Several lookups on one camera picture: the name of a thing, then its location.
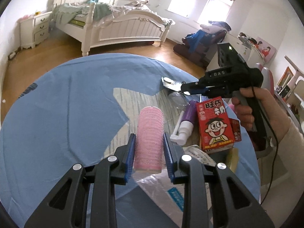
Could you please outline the person's right forearm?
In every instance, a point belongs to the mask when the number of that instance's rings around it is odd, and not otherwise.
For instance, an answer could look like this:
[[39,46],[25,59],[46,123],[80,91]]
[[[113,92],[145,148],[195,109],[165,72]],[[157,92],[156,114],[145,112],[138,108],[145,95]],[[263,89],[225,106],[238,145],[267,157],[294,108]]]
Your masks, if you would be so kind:
[[278,157],[289,177],[271,187],[262,205],[275,227],[283,225],[303,194],[303,135],[294,123],[279,144]]

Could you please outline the person's right hand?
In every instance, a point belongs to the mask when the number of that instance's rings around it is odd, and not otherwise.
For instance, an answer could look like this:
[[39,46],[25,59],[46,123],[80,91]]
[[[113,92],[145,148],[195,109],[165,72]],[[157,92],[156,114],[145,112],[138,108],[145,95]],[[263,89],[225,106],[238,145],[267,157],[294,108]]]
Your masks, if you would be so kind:
[[[287,134],[291,121],[269,90],[256,87],[254,87],[253,90],[256,98],[261,101],[261,104],[264,107],[269,123],[274,130],[279,144]],[[237,97],[232,97],[232,104],[234,105],[236,115],[240,120],[241,125],[247,131],[250,131],[253,128],[253,122],[255,121],[252,108],[242,105]]]

